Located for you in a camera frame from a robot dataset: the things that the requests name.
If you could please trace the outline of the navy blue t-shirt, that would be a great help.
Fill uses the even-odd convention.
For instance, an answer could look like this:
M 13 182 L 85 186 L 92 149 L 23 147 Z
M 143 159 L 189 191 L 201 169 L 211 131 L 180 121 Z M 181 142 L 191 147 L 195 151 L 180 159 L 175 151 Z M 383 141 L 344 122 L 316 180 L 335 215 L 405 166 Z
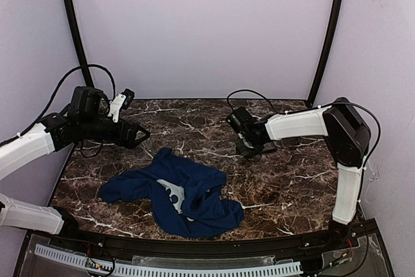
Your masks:
M 149 199 L 162 230 L 196 239 L 223 234 L 244 220 L 241 203 L 222 199 L 225 183 L 222 171 L 163 148 L 150 165 L 109 179 L 99 189 L 99 197 L 108 204 Z

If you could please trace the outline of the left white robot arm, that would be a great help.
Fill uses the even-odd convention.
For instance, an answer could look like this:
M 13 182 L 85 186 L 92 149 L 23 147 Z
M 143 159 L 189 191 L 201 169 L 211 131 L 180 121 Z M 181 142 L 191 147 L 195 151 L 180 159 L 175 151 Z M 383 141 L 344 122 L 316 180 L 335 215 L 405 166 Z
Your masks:
M 136 148 L 150 137 L 150 132 L 119 116 L 133 99 L 134 92 L 129 89 L 109 101 L 102 90 L 76 87 L 67 110 L 41 117 L 26 133 L 1 146 L 1 178 L 42 156 L 85 140 Z M 1 195 L 1 226 L 59 235 L 77 229 L 78 223 L 62 208 L 37 206 Z

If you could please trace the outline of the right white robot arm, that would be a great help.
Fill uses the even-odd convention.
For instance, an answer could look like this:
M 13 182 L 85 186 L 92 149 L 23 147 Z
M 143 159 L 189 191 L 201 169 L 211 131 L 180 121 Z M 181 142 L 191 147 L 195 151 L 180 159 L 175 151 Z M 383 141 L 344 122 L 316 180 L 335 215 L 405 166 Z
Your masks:
M 237 152 L 247 160 L 266 153 L 265 145 L 287 138 L 322 136 L 338 169 L 332 219 L 349 224 L 355 216 L 365 161 L 370 155 L 371 130 L 359 107 L 340 97 L 335 102 L 298 112 L 256 118 L 244 107 L 226 118 L 237 135 Z

